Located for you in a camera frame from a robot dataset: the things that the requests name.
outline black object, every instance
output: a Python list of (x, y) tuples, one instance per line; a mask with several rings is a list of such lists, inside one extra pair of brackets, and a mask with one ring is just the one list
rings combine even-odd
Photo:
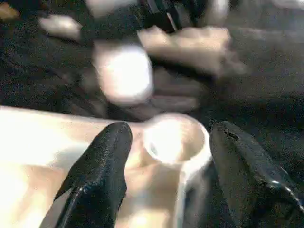
[[(70, 192), (55, 228), (113, 228), (126, 193), (124, 167), (132, 144), (126, 123), (102, 130), (70, 169), (56, 201)], [(52, 217), (52, 208), (44, 222)], [(41, 228), (50, 227), (42, 223)]]
[(210, 147), (237, 227), (303, 227), (302, 193), (251, 135), (220, 122), (212, 128)]

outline cup rim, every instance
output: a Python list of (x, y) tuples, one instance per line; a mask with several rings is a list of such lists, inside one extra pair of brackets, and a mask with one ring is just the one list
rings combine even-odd
[[(162, 160), (159, 158), (159, 156), (156, 156), (155, 153), (153, 153), (153, 151), (151, 150), (151, 147), (149, 146), (151, 144), (151, 139), (147, 136), (147, 129), (149, 128), (149, 126), (162, 121), (163, 119), (165, 119), (166, 117), (179, 117), (179, 118), (185, 118), (187, 120), (190, 120), (196, 124), (198, 124), (199, 128), (201, 129), (201, 131), (203, 132), (204, 135), (204, 140), (205, 143), (203, 143), (202, 147), (199, 149), (199, 151), (192, 157), (190, 157), (187, 160), (182, 160), (182, 161), (173, 161), (173, 162), (167, 162), (165, 160)], [(150, 119), (147, 122), (147, 126), (145, 127), (144, 131), (143, 131), (143, 146), (144, 149), (147, 151), (148, 155), (151, 156), (153, 159), (155, 159), (156, 161), (160, 162), (163, 165), (167, 165), (167, 166), (179, 166), (179, 165), (183, 165), (185, 162), (189, 162), (192, 160), (197, 159), (198, 157), (202, 156), (202, 152), (205, 151), (206, 147), (209, 146), (209, 143), (206, 142), (207, 140), (209, 141), (209, 137), (208, 136), (209, 133), (206, 130), (206, 128), (195, 118), (192, 118), (189, 115), (186, 114), (180, 114), (180, 113), (165, 113), (165, 114), (160, 114), (157, 115), (156, 117)]]

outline white object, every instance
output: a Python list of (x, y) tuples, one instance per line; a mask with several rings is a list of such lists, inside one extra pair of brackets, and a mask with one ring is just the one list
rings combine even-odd
[(169, 35), (157, 27), (138, 32), (153, 57), (191, 67), (199, 72), (220, 74), (230, 35), (225, 28), (185, 28)]
[(82, 25), (70, 16), (49, 15), (47, 18), (39, 18), (39, 24), (46, 33), (51, 36), (69, 40), (80, 41)]
[[(178, 177), (176, 190), (168, 197), (175, 202), (173, 227), (181, 228), (187, 184), (212, 160), (209, 133), (197, 120), (187, 115), (162, 114), (148, 122), (143, 131), (143, 144), (148, 161), (152, 158), (159, 168), (164, 169), (164, 173), (175, 172)], [(171, 176), (166, 181), (171, 183), (172, 179)]]
[(106, 98), (119, 106), (136, 105), (153, 93), (152, 66), (137, 45), (96, 45), (94, 67)]
[[(147, 160), (142, 139), (151, 139), (153, 134), (147, 131), (154, 123), (159, 123), (159, 119), (165, 120), (168, 116), (129, 123), (133, 144), (125, 169), (127, 193), (116, 228), (180, 226), (181, 220), (178, 220), (183, 214), (185, 186), (197, 168), (209, 163), (211, 154), (205, 129), (188, 116), (174, 116), (177, 120), (186, 120), (183, 124), (178, 121), (186, 133), (182, 144), (193, 143), (196, 155), (170, 165), (164, 164), (162, 159)], [(0, 106), (0, 175), (2, 185), (11, 186), (0, 188), (0, 227), (38, 228), (73, 163), (94, 137), (112, 122)], [(200, 127), (204, 138), (200, 137)]]

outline cup opening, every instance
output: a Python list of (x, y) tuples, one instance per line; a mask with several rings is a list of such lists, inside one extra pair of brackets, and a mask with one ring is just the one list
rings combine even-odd
[(163, 116), (145, 131), (144, 146), (149, 155), (164, 164), (181, 164), (204, 147), (203, 126), (186, 116)]

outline white surface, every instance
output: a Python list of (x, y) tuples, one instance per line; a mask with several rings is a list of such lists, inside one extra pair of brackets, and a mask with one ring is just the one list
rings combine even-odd
[[(0, 189), (0, 227), (38, 228), (71, 165), (111, 122), (0, 107), (0, 175), (7, 186)], [(128, 189), (116, 227), (179, 227), (176, 218), (183, 212), (187, 174), (208, 164), (209, 146), (199, 159), (184, 163), (181, 172), (147, 162), (141, 138), (147, 123), (129, 125), (133, 144), (125, 169)]]

